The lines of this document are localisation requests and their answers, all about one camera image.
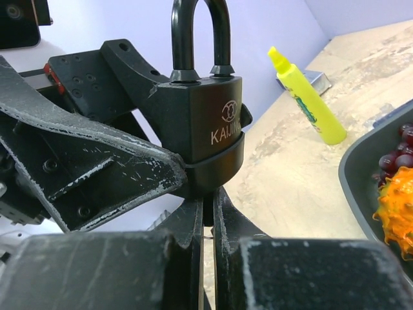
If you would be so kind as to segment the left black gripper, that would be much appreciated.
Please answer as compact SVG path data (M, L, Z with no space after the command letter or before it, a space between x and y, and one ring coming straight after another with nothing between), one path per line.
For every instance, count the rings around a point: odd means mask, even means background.
M186 182L181 158L145 141L127 96L150 97L169 78L127 39L99 51L27 72L39 93L1 60L1 214L9 220L89 231Z

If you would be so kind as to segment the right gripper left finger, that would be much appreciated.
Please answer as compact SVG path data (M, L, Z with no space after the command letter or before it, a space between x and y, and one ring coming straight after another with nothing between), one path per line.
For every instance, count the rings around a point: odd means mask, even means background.
M141 257L142 309L203 309L203 199L151 230Z

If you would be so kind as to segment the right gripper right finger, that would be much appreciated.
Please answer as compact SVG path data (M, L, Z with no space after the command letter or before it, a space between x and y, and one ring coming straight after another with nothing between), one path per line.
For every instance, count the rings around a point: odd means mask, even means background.
M259 227L234 207L222 187L213 193L214 275L216 309L245 309L242 238L269 238Z

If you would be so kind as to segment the black padlock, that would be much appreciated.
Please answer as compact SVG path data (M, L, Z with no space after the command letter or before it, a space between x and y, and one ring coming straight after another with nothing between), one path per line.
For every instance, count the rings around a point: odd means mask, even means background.
M224 185L243 162L242 128L252 117L242 103L242 79L231 65L230 19L225 1L207 1L214 35L214 65L208 77L194 67L196 1L174 1L170 80L156 87L164 148L180 155L187 181L175 195L201 197Z

